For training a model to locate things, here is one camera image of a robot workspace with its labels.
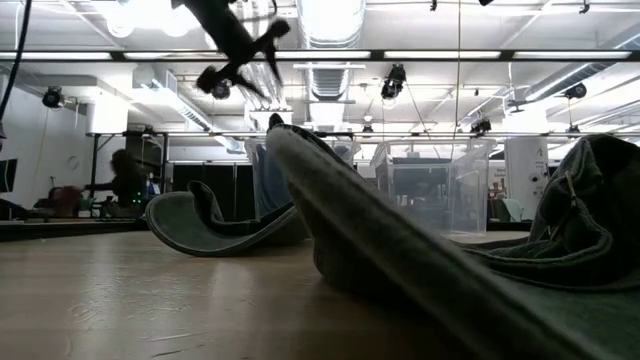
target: ventilation duct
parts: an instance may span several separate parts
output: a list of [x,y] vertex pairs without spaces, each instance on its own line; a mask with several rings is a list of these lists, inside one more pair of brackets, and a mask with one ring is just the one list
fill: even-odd
[[[360,43],[364,0],[296,0],[303,46],[307,49],[354,49]],[[307,70],[308,100],[345,100],[351,73],[346,69]],[[309,104],[311,121],[338,125],[344,104]]]
[[[625,32],[619,34],[611,41],[603,44],[601,49],[639,50],[640,49],[640,25],[634,25]],[[600,62],[569,65],[562,70],[531,86],[523,92],[521,98],[516,97],[515,103],[524,104],[544,100],[550,96],[565,91],[591,76],[598,74],[616,65],[614,62]],[[499,101],[491,101],[480,110],[483,113],[494,111],[500,104]]]
[[[222,131],[216,128],[208,117],[202,114],[188,99],[178,93],[178,80],[166,71],[161,81],[156,80],[155,69],[148,64],[138,66],[133,72],[133,89],[144,89],[154,94],[159,103],[171,106],[187,123],[195,124],[202,131]],[[241,151],[243,146],[236,140],[224,136],[214,139],[230,151]]]

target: fluorescent light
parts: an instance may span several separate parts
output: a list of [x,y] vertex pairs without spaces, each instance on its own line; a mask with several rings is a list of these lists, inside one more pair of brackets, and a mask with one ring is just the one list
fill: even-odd
[[403,132],[387,132],[387,133],[383,133],[383,132],[354,132],[353,136],[362,136],[362,137],[405,137],[405,136],[411,136],[411,133],[403,133]]
[[209,137],[209,133],[169,133],[170,137]]
[[[0,52],[0,59],[14,59],[15,52]],[[108,52],[23,52],[24,60],[111,60]]]
[[169,160],[172,164],[198,164],[198,165],[211,165],[211,164],[251,164],[249,159],[224,159],[224,160]]
[[385,51],[385,59],[496,59],[500,51]]
[[631,51],[516,51],[514,59],[626,59]]
[[130,60],[158,60],[166,58],[180,60],[224,60],[227,58],[224,54],[218,52],[126,52],[124,56]]
[[309,51],[277,51],[277,59],[368,59],[370,51],[352,50],[309,50]]
[[264,132],[229,132],[229,131],[224,131],[221,133],[224,136],[231,136],[231,137],[264,137],[267,136],[267,133]]
[[293,64],[294,69],[301,70],[315,70],[315,69],[336,69],[336,70],[346,70],[346,69],[366,69],[367,67],[364,64]]

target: hanging wire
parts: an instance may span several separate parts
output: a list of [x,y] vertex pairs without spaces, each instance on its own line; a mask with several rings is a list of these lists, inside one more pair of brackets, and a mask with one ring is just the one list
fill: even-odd
[[407,84],[407,90],[409,90],[409,96],[411,96],[411,101],[413,101],[413,107],[416,109],[416,112],[418,113],[418,119],[420,119],[420,123],[422,124],[422,127],[424,128],[424,132],[427,133],[427,137],[429,139],[431,139],[431,135],[429,135],[429,130],[427,129],[427,125],[424,124],[424,120],[422,119],[422,114],[420,114],[420,109],[418,109],[418,104],[416,104],[416,98],[413,97],[413,92],[411,91],[411,86],[409,86],[409,82],[405,80],[405,83]]
[[571,116],[571,99],[567,96],[567,112],[569,113],[569,129],[573,128],[573,117]]
[[507,65],[507,68],[509,69],[509,96],[511,97],[511,100],[516,101],[516,89],[513,88],[513,72],[511,70],[512,65],[513,63],[511,62]]
[[[455,110],[455,126],[453,127],[453,140],[456,139],[456,133],[458,132],[458,107],[460,105],[460,49],[462,48],[462,0],[458,0],[458,66],[457,66],[457,79],[456,79],[456,110]],[[451,157],[453,160],[454,144],[451,144]]]

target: transparent plastic box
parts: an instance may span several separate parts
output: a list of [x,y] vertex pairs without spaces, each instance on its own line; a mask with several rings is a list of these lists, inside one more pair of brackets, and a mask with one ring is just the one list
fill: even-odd
[[[333,151],[349,165],[353,166],[353,156],[360,151],[360,145],[346,140],[325,140]],[[256,218],[286,205],[291,201],[287,184],[275,159],[269,155],[266,139],[249,139],[244,143],[249,161],[253,167],[253,197]]]
[[489,139],[380,143],[371,161],[378,189],[425,228],[445,236],[487,229]]

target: wooden table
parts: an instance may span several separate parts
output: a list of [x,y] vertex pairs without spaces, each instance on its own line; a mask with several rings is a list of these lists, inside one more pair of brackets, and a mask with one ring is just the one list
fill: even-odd
[[0,351],[30,359],[472,359],[433,318],[329,287],[311,243],[192,258],[151,233],[0,244]]

